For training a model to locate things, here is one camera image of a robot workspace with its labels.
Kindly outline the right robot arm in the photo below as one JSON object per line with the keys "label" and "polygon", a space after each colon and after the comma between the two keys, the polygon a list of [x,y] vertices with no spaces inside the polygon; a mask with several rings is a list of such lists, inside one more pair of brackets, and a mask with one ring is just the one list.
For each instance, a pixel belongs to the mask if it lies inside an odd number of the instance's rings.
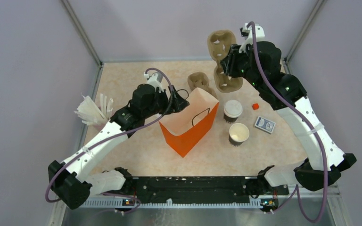
{"label": "right robot arm", "polygon": [[334,184],[341,173],[357,159],[343,152],[329,136],[316,116],[307,92],[297,77],[281,71],[281,50],[273,43],[260,41],[256,48],[248,44],[244,50],[232,44],[220,62],[226,75],[244,78],[272,109],[289,125],[304,148],[307,158],[284,166],[272,166],[260,172],[257,187],[270,194],[277,186],[298,184],[318,191]]}

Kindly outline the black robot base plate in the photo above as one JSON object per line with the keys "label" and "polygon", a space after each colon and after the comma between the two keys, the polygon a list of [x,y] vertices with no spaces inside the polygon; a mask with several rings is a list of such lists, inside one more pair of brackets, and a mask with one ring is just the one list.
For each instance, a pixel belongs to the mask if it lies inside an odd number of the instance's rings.
{"label": "black robot base plate", "polygon": [[135,196],[143,204],[228,204],[248,203],[264,195],[288,195],[286,185],[271,187],[256,176],[224,177],[128,177],[120,190],[111,194]]}

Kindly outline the white plastic cup lid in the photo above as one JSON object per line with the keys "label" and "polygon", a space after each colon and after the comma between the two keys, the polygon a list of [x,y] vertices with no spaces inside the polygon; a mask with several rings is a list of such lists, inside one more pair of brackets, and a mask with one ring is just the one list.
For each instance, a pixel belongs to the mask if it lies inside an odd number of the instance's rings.
{"label": "white plastic cup lid", "polygon": [[243,107],[242,104],[237,100],[229,100],[224,104],[223,110],[230,114],[242,114]]}

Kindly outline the orange paper bag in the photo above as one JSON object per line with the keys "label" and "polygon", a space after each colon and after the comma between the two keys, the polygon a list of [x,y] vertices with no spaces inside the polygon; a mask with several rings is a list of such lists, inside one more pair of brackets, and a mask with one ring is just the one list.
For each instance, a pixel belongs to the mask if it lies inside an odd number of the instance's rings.
{"label": "orange paper bag", "polygon": [[201,88],[194,89],[187,100],[189,106],[184,110],[159,121],[166,143],[181,157],[212,128],[219,106],[219,100]]}

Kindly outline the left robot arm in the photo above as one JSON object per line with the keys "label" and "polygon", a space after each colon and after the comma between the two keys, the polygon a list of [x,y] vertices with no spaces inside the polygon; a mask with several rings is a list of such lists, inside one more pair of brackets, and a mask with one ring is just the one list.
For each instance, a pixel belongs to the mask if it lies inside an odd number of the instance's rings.
{"label": "left robot arm", "polygon": [[156,114],[179,113],[189,106],[189,101],[182,98],[173,85],[169,89],[168,96],[162,88],[139,85],[128,104],[117,110],[86,146],[61,162],[50,163],[46,201],[52,202],[49,192],[53,191],[59,201],[74,210],[84,204],[91,194],[111,190],[128,194],[132,190],[132,181],[121,172],[111,171],[107,177],[92,177],[89,173],[117,145],[128,140],[136,131],[152,125],[151,122],[145,123],[147,118]]}

